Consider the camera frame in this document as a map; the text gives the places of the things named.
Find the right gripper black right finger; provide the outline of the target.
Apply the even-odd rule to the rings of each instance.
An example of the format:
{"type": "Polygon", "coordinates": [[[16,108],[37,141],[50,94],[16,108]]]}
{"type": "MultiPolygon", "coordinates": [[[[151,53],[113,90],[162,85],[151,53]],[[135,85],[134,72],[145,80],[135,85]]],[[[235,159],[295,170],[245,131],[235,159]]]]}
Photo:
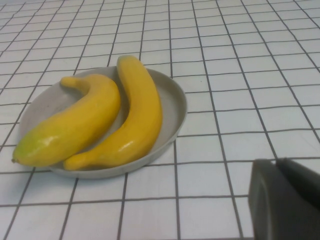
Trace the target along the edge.
{"type": "Polygon", "coordinates": [[[278,158],[275,165],[299,195],[319,210],[320,175],[289,158],[278,158]]]}

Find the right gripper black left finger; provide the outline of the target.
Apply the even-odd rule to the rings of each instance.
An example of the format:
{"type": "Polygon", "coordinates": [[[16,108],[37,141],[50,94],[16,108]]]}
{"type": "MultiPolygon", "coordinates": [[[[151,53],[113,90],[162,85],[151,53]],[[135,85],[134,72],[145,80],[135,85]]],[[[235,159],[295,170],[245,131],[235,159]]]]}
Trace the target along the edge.
{"type": "Polygon", "coordinates": [[[276,162],[253,162],[248,204],[256,240],[320,238],[320,209],[299,195],[276,162]]]}

